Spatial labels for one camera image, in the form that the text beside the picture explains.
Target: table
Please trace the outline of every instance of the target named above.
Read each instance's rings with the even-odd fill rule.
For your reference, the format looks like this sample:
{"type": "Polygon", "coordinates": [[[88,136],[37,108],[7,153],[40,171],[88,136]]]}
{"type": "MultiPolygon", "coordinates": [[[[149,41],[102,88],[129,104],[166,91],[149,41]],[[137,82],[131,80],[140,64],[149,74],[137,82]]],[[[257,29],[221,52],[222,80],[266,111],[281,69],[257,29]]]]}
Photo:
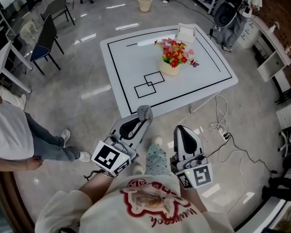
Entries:
{"type": "Polygon", "coordinates": [[[135,114],[137,108],[145,104],[152,107],[154,116],[158,116],[238,82],[217,47],[197,25],[191,25],[195,27],[196,36],[191,48],[200,65],[194,68],[183,64],[177,76],[158,70],[162,51],[154,41],[158,37],[177,34],[178,26],[138,31],[100,43],[122,117],[135,114]]]}
{"type": "Polygon", "coordinates": [[[10,50],[20,59],[22,63],[31,71],[33,67],[29,64],[29,62],[17,51],[17,49],[13,46],[12,42],[9,41],[1,50],[0,50],[0,74],[3,73],[6,77],[8,77],[11,81],[17,84],[20,88],[25,90],[28,93],[31,93],[31,89],[24,85],[19,79],[17,79],[12,73],[10,73],[7,69],[4,68],[6,60],[8,58],[10,50]]]}

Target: white cable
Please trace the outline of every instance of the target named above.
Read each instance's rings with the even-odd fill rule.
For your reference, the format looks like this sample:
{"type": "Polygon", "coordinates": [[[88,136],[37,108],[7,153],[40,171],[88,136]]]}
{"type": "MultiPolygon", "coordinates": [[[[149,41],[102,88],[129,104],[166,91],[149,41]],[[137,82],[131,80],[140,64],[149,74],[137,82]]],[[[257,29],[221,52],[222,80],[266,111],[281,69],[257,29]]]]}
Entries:
{"type": "Polygon", "coordinates": [[[220,163],[220,164],[224,164],[225,162],[227,162],[228,160],[229,160],[229,158],[232,156],[232,154],[233,153],[236,153],[236,152],[241,152],[242,153],[242,157],[241,157],[241,160],[239,161],[239,171],[241,172],[241,174],[242,174],[242,179],[243,179],[243,182],[244,182],[244,192],[243,192],[243,194],[239,197],[239,199],[236,201],[236,203],[229,209],[229,211],[228,211],[228,213],[227,213],[227,218],[228,218],[228,216],[229,216],[229,213],[231,212],[231,210],[238,204],[238,202],[242,199],[242,197],[246,194],[246,192],[247,192],[247,183],[246,183],[246,179],[244,178],[244,175],[243,175],[243,172],[242,172],[242,170],[241,170],[241,164],[242,164],[242,160],[243,160],[243,151],[242,150],[234,150],[229,156],[228,156],[228,158],[225,160],[225,161],[223,161],[223,162],[221,162],[220,160],[219,160],[219,155],[220,155],[220,150],[221,149],[219,149],[219,151],[218,151],[218,162],[220,163]]]}
{"type": "Polygon", "coordinates": [[[217,95],[215,96],[215,103],[216,103],[216,111],[215,111],[215,112],[216,112],[216,117],[217,117],[217,123],[212,123],[212,124],[210,124],[210,125],[209,125],[209,128],[210,128],[210,130],[212,130],[212,131],[218,131],[220,128],[224,128],[224,132],[225,132],[225,133],[228,133],[228,131],[229,131],[229,127],[228,127],[227,121],[226,121],[226,119],[225,119],[225,116],[226,116],[226,114],[227,114],[228,102],[227,102],[227,100],[226,100],[225,97],[223,97],[223,96],[217,94],[217,95]],[[226,110],[225,110],[224,113],[219,109],[218,97],[222,97],[222,98],[226,101],[226,110]]]}

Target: trash can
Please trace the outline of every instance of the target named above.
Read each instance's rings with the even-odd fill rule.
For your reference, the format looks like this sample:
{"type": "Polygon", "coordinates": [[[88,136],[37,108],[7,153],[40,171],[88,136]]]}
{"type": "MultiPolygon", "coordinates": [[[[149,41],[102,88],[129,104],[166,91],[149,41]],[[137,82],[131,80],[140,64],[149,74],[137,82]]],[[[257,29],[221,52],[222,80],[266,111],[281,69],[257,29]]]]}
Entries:
{"type": "Polygon", "coordinates": [[[153,0],[138,0],[140,10],[143,12],[148,12],[150,10],[152,1],[153,0]]]}

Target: polka dot pants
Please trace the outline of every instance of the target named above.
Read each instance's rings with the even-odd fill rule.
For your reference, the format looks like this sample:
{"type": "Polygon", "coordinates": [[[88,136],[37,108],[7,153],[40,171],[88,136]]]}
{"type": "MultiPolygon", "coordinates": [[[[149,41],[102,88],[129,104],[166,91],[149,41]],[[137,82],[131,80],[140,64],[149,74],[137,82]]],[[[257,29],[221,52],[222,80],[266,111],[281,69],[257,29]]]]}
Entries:
{"type": "Polygon", "coordinates": [[[146,153],[145,174],[170,175],[166,153],[155,144],[151,145],[146,153]]]}

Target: gray floor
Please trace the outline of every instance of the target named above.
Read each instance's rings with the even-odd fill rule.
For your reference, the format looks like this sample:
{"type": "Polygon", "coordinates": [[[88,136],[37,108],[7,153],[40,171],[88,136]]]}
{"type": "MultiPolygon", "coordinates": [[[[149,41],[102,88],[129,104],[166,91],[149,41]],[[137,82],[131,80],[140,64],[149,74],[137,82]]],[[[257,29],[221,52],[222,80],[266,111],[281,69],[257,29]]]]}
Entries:
{"type": "MultiPolygon", "coordinates": [[[[39,13],[44,11],[50,1],[46,0],[34,9],[38,24],[41,23],[39,13]]],[[[176,25],[179,22],[196,23],[208,33],[212,23],[175,1],[165,5],[160,0],[153,0],[151,11],[148,13],[139,11],[137,0],[95,0],[94,4],[89,1],[84,4],[80,4],[79,0],[74,0],[74,4],[73,0],[67,1],[70,2],[69,9],[75,18],[76,26],[67,22],[65,16],[55,20],[58,42],[65,54],[62,55],[56,46],[51,52],[62,71],[59,72],[51,61],[41,59],[38,64],[44,70],[45,76],[36,68],[24,75],[23,66],[19,67],[18,72],[21,73],[21,80],[32,88],[32,93],[28,95],[26,111],[53,134],[59,135],[63,129],[69,128],[72,132],[70,144],[93,152],[98,141],[103,140],[112,125],[120,119],[112,90],[86,99],[81,98],[85,93],[110,84],[99,46],[100,41],[133,31],[176,25]],[[123,3],[126,5],[106,9],[108,6],[123,3]],[[116,27],[136,22],[140,23],[139,27],[115,30],[116,27]],[[78,39],[92,34],[96,34],[96,37],[75,44],[78,39]]],[[[203,7],[195,6],[191,0],[179,1],[207,15],[203,7]]],[[[30,50],[30,45],[27,45],[22,51],[25,55],[30,50]]],[[[223,52],[223,55],[239,79],[237,85],[221,93],[228,100],[226,119],[230,132],[234,135],[236,144],[248,150],[252,159],[262,159],[269,168],[280,170],[281,156],[277,153],[280,126],[275,113],[275,86],[272,82],[265,83],[262,80],[257,72],[258,64],[253,53],[236,45],[234,53],[223,52]]],[[[219,103],[220,109],[224,110],[223,101],[220,100],[219,103]]],[[[182,125],[193,130],[202,127],[203,132],[199,136],[205,152],[216,150],[223,144],[223,140],[217,132],[209,129],[209,124],[216,121],[215,105],[215,99],[212,99],[193,114],[189,113],[188,106],[184,106],[156,117],[146,141],[138,149],[141,155],[138,161],[142,163],[145,160],[149,140],[157,134],[163,137],[163,147],[169,150],[171,155],[173,150],[168,148],[167,143],[173,141],[173,130],[180,121],[182,125]]],[[[220,161],[226,160],[233,150],[235,148],[229,142],[220,152],[220,161]]],[[[245,192],[245,183],[240,172],[241,155],[241,152],[234,153],[225,164],[218,162],[217,154],[210,157],[214,181],[199,190],[209,210],[228,213],[233,207],[229,213],[233,226],[247,218],[261,203],[261,188],[269,178],[269,172],[262,163],[253,164],[247,155],[243,154],[241,170],[246,180],[245,192]],[[250,202],[246,200],[249,195],[247,193],[254,193],[250,202]]],[[[89,174],[94,168],[94,164],[84,164],[80,161],[45,161],[36,171],[16,173],[19,190],[33,220],[36,221],[38,214],[57,191],[69,192],[78,189],[85,182],[83,175],[89,174]]]]}

